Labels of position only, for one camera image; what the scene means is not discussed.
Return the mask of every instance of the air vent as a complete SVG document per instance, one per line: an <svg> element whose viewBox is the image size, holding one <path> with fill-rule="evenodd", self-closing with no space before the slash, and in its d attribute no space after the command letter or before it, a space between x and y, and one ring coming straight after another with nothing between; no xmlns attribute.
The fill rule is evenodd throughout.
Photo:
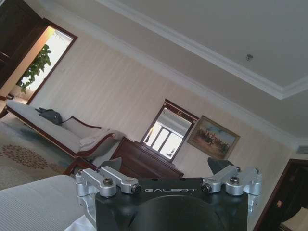
<svg viewBox="0 0 308 231"><path fill-rule="evenodd" d="M308 146L299 146L296 153L308 154Z"/></svg>

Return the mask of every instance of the ceiling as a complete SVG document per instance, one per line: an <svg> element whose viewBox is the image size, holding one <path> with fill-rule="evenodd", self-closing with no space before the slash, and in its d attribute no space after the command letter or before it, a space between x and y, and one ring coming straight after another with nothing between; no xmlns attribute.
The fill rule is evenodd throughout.
<svg viewBox="0 0 308 231"><path fill-rule="evenodd" d="M308 1L119 1L278 85L308 76Z"/></svg>
<svg viewBox="0 0 308 231"><path fill-rule="evenodd" d="M289 134L308 137L308 2L54 1Z"/></svg>

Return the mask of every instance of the painting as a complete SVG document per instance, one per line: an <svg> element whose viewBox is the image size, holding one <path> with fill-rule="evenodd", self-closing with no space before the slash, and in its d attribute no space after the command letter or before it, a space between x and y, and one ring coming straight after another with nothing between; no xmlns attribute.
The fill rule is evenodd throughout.
<svg viewBox="0 0 308 231"><path fill-rule="evenodd" d="M239 136L213 120L200 118L192 131L188 143L216 159L227 159Z"/></svg>

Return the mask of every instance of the white pillow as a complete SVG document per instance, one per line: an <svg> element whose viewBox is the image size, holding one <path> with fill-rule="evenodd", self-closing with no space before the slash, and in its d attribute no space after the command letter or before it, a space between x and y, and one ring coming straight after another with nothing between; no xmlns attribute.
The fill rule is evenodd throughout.
<svg viewBox="0 0 308 231"><path fill-rule="evenodd" d="M104 136L108 134L110 129L101 128L97 132L93 133L93 135L85 137L79 141L80 147L87 147L100 140Z"/></svg>
<svg viewBox="0 0 308 231"><path fill-rule="evenodd" d="M87 219L85 215L82 215L64 231L96 231L96 228L92 225L92 223Z"/></svg>

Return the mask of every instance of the beige wallpaper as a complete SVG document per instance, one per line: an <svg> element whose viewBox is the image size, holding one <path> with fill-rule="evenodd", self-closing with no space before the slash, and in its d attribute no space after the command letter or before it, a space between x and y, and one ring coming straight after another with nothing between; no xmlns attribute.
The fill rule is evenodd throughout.
<svg viewBox="0 0 308 231"><path fill-rule="evenodd" d="M75 115L89 124L118 129L134 141L141 140L165 98L220 123L241 136L229 160L263 173L263 202L249 219L251 230L292 151L90 35L58 18L48 18L78 39L32 105L53 108L64 118ZM186 177L205 177L211 175L207 157L184 143L173 163Z"/></svg>

